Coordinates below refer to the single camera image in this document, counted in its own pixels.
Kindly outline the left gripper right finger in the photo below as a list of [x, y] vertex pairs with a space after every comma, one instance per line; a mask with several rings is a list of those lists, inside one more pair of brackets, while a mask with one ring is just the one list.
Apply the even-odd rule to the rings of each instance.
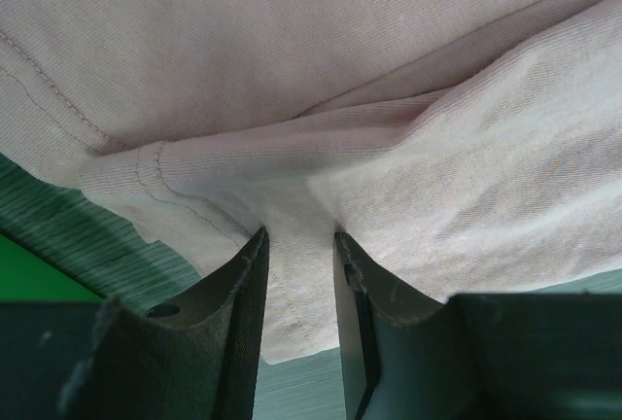
[[458, 294], [438, 302], [344, 232], [333, 278], [350, 419], [617, 419], [616, 294]]

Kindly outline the pink printed t-shirt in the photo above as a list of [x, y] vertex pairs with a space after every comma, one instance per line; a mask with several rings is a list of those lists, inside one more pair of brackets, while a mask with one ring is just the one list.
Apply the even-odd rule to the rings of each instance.
[[332, 237], [426, 295], [621, 265], [621, 0], [1, 0], [1, 152], [338, 343]]

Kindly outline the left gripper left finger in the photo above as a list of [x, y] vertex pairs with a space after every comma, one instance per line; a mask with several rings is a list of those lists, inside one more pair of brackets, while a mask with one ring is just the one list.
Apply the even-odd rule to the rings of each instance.
[[267, 293], [269, 236], [137, 314], [101, 302], [1, 305], [5, 419], [249, 419]]

